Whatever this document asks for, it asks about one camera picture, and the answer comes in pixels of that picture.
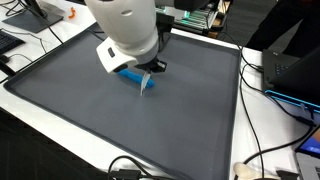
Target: orange object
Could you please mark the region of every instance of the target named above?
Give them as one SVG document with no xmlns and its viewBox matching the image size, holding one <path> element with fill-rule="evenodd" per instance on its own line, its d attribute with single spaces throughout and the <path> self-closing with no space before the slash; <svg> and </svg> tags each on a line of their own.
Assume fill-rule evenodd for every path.
<svg viewBox="0 0 320 180">
<path fill-rule="evenodd" d="M 73 7 L 70 10 L 71 10 L 72 14 L 68 17 L 69 17 L 69 19 L 73 19 L 76 16 L 76 10 Z"/>
</svg>

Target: black cable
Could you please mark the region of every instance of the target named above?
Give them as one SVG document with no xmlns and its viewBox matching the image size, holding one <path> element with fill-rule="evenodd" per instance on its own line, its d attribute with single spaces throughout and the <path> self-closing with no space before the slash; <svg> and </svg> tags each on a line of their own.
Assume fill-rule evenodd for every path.
<svg viewBox="0 0 320 180">
<path fill-rule="evenodd" d="M 258 91 L 258 92 L 260 92 L 261 94 L 265 95 L 260 89 L 257 89 L 257 88 L 252 87 L 252 86 L 246 81 L 246 79 L 243 77 L 243 72 L 241 73 L 241 71 L 240 71 L 239 74 L 240 74 L 240 76 L 241 76 L 241 80 L 242 80 L 250 89 L 253 89 L 253 90 Z"/>
<path fill-rule="evenodd" d="M 250 119 L 250 116 L 249 116 L 249 113 L 248 113 L 248 110 L 247 110 L 247 106 L 246 106 L 246 103 L 245 103 L 245 101 L 244 101 L 243 92 L 242 92 L 243 72 L 244 72 L 244 70 L 245 70 L 245 68 L 246 68 L 247 66 L 248 66 L 248 64 L 244 65 L 243 68 L 242 68 L 242 71 L 240 72 L 240 73 L 241 73 L 241 80 L 240 80 L 240 95 L 241 95 L 241 96 L 240 96 L 240 97 L 241 97 L 242 105 L 243 105 L 244 110 L 245 110 L 245 113 L 246 113 L 246 115 L 247 115 L 249 124 L 250 124 L 250 126 L 251 126 L 252 132 L 253 132 L 254 137 L 255 137 L 255 139 L 256 139 L 259 153 L 261 153 L 260 142 L 259 142 L 257 133 L 256 133 L 256 131 L 255 131 L 253 125 L 252 125 L 252 122 L 251 122 L 251 119 Z M 264 178 L 264 163 L 263 163 L 262 154 L 260 155 L 260 161 L 261 161 L 262 178 Z"/>
<path fill-rule="evenodd" d="M 258 72 L 263 72 L 263 67 L 258 66 L 258 65 L 251 64 L 251 63 L 249 63 L 249 62 L 246 60 L 246 58 L 243 56 L 243 52 L 242 52 L 243 48 L 241 48 L 241 47 L 237 44 L 237 42 L 236 42 L 227 32 L 220 32 L 220 33 L 226 34 L 226 35 L 232 40 L 232 42 L 238 47 L 238 49 L 240 50 L 240 55 L 241 55 L 243 61 L 244 61 L 246 64 L 248 64 L 248 66 L 250 66 L 252 69 L 254 69 L 254 70 L 258 71 Z"/>
<path fill-rule="evenodd" d="M 305 139 L 311 133 L 312 129 L 313 129 L 312 126 L 309 126 L 308 131 L 303 136 L 301 136 L 300 138 L 298 138 L 298 139 L 296 139 L 296 140 L 294 140 L 292 142 L 289 142 L 289 143 L 286 143 L 286 144 L 283 144 L 283 145 L 280 145 L 280 146 L 276 146 L 276 147 L 273 147 L 273 148 L 270 148 L 270 149 L 266 149 L 266 150 L 263 150 L 261 152 L 257 152 L 255 154 L 253 154 L 252 156 L 247 158 L 243 162 L 243 164 L 248 164 L 252 159 L 254 159 L 254 158 L 258 157 L 258 156 L 261 156 L 262 154 L 266 154 L 266 153 L 269 153 L 269 152 L 272 152 L 272 151 L 276 151 L 276 150 L 283 149 L 283 148 L 292 146 L 294 144 L 297 144 L 298 142 L 300 142 L 303 139 Z M 235 175 L 234 180 L 238 180 L 238 176 L 237 175 Z"/>
<path fill-rule="evenodd" d="M 25 56 L 23 54 L 13 54 L 13 55 L 9 56 L 9 59 L 12 58 L 13 56 L 22 56 L 22 57 L 26 58 L 28 61 L 32 62 L 32 60 L 30 58 L 28 58 L 27 56 Z"/>
<path fill-rule="evenodd" d="M 111 164 L 109 165 L 109 169 L 108 169 L 108 179 L 112 178 L 110 177 L 110 173 L 111 173 L 111 170 L 112 170 L 112 166 L 113 164 L 118 161 L 119 159 L 127 159 L 127 160 L 130 160 L 133 164 L 135 164 L 137 166 L 137 168 L 139 168 L 140 171 L 142 171 L 145 175 L 142 175 L 140 176 L 140 178 L 150 178 L 150 179 L 158 179 L 158 180 L 174 180 L 172 178 L 167 178 L 167 177 L 162 177 L 162 176 L 153 176 L 151 175 L 148 171 L 146 171 L 142 166 L 141 164 L 135 160 L 134 158 L 130 157 L 130 156 L 126 156 L 126 155 L 123 155 L 123 156 L 119 156 L 117 158 L 115 158 Z"/>
<path fill-rule="evenodd" d="M 91 33 L 92 35 L 94 35 L 96 38 L 100 39 L 101 41 L 104 41 L 105 39 L 103 39 L 102 37 L 98 36 L 94 31 L 91 31 L 89 29 L 86 29 L 86 31 L 88 31 L 89 33 Z"/>
<path fill-rule="evenodd" d="M 104 34 L 103 31 L 92 31 L 92 32 L 94 32 L 94 33 L 96 33 L 96 34 Z"/>
<path fill-rule="evenodd" d="M 14 3 L 15 1 L 16 0 L 12 0 L 12 1 L 9 1 L 9 2 L 6 2 L 6 3 L 1 3 L 0 6 L 8 5 L 8 4 Z"/>
<path fill-rule="evenodd" d="M 9 9 L 9 11 L 6 12 L 6 16 L 10 17 L 10 16 L 19 14 L 19 13 L 21 13 L 22 11 L 24 11 L 24 9 L 20 9 L 19 11 L 15 11 L 15 10 L 14 10 L 19 4 L 20 4 L 20 2 L 18 1 L 17 4 L 14 5 L 12 8 L 8 8 L 8 7 L 2 6 L 2 5 L 1 5 L 1 6 L 4 7 L 4 8 L 6 8 L 6 9 Z"/>
<path fill-rule="evenodd" d="M 61 44 L 64 44 L 63 41 L 57 36 L 57 34 L 55 32 L 53 32 L 53 30 L 51 29 L 50 25 L 48 24 L 48 22 L 36 11 L 32 10 L 28 5 L 24 4 L 21 0 L 18 0 L 25 8 L 26 10 L 28 10 L 29 12 L 31 12 L 32 14 L 37 15 L 44 23 L 46 23 L 47 28 L 50 30 L 50 32 L 58 39 L 58 41 Z"/>
<path fill-rule="evenodd" d="M 47 54 L 47 51 L 46 51 L 46 49 L 45 49 L 44 46 L 43 46 L 42 38 L 39 38 L 39 37 L 37 37 L 37 36 L 35 36 L 35 35 L 31 34 L 31 33 L 13 32 L 13 31 L 6 30 L 6 29 L 4 29 L 4 28 L 0 28 L 0 31 L 6 31 L 6 32 L 12 33 L 12 34 L 30 35 L 30 36 L 32 36 L 32 37 L 34 37 L 34 38 L 36 38 L 36 39 L 39 39 L 39 40 L 40 40 L 40 44 L 41 44 L 41 46 L 42 46 L 42 49 L 43 49 L 44 53 Z"/>
<path fill-rule="evenodd" d="M 174 180 L 172 178 L 163 177 L 163 176 L 141 176 L 141 178 L 149 178 L 149 179 L 155 179 L 155 180 Z"/>
<path fill-rule="evenodd" d="M 16 75 L 16 72 L 12 70 L 6 63 L 0 61 L 0 71 L 5 73 L 8 77 L 13 77 Z"/>
<path fill-rule="evenodd" d="M 112 166 L 113 166 L 113 164 L 116 162 L 116 161 L 118 161 L 119 159 L 128 159 L 128 160 L 130 160 L 133 164 L 135 164 L 136 166 L 137 166 L 137 168 L 139 168 L 144 174 L 146 174 L 147 176 L 152 176 L 150 173 L 148 173 L 145 169 L 143 169 L 143 167 L 140 165 L 140 163 L 137 161 L 137 160 L 135 160 L 135 159 L 133 159 L 132 157 L 130 157 L 130 156 L 119 156 L 119 157 L 117 157 L 117 158 L 115 158 L 112 162 L 111 162 L 111 164 L 110 164 L 110 166 L 109 166 L 109 169 L 108 169 L 108 179 L 109 179 L 109 174 L 110 174 L 110 172 L 111 172 L 111 169 L 112 169 Z"/>
<path fill-rule="evenodd" d="M 0 84 L 2 84 L 3 82 L 5 82 L 6 80 L 8 80 L 8 77 L 4 78 L 2 81 L 0 81 Z"/>
</svg>

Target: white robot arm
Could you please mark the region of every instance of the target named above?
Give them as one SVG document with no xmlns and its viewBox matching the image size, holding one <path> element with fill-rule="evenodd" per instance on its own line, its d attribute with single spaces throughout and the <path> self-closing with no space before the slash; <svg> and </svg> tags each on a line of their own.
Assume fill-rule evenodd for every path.
<svg viewBox="0 0 320 180">
<path fill-rule="evenodd" d="M 108 73 L 130 67 L 147 70 L 157 63 L 158 32 L 155 3 L 193 11 L 209 0 L 85 0 L 102 30 L 109 37 L 98 48 Z"/>
</svg>

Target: blue object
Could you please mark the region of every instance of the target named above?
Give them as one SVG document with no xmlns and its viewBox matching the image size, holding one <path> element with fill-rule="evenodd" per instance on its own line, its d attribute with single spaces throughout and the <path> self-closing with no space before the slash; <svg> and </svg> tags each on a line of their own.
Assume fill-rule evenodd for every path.
<svg viewBox="0 0 320 180">
<path fill-rule="evenodd" d="M 131 72 L 128 69 L 124 69 L 124 70 L 118 72 L 118 74 L 121 76 L 127 77 L 128 79 L 130 79 L 133 82 L 136 82 L 138 84 L 141 84 L 142 79 L 143 79 L 142 75 Z M 146 88 L 152 88 L 154 85 L 155 85 L 154 81 L 152 79 L 149 79 L 147 82 Z"/>
<path fill-rule="evenodd" d="M 308 106 L 311 106 L 312 108 L 314 108 L 314 112 L 320 113 L 320 106 L 319 105 L 312 104 L 312 103 L 309 103 L 309 102 L 306 102 L 306 101 L 303 101 L 303 100 L 300 100 L 300 99 L 297 99 L 297 98 L 294 98 L 291 96 L 287 96 L 285 94 L 281 94 L 281 93 L 278 93 L 278 92 L 272 91 L 272 90 L 266 90 L 265 93 L 271 95 L 274 99 L 277 99 L 277 100 L 280 100 L 280 101 L 283 101 L 283 102 L 286 102 L 286 103 L 289 103 L 289 104 L 292 104 L 292 105 L 295 105 L 298 107 L 301 107 L 301 103 L 303 103 L 305 105 L 308 105 Z"/>
</svg>

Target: computer monitor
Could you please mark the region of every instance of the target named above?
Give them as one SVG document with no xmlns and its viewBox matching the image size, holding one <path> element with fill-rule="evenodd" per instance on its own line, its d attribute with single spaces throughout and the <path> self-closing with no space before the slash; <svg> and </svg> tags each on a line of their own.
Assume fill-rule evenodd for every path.
<svg viewBox="0 0 320 180">
<path fill-rule="evenodd" d="M 25 2 L 28 9 L 3 22 L 32 33 L 38 33 L 63 19 L 62 16 L 41 10 L 36 0 L 25 0 Z"/>
</svg>

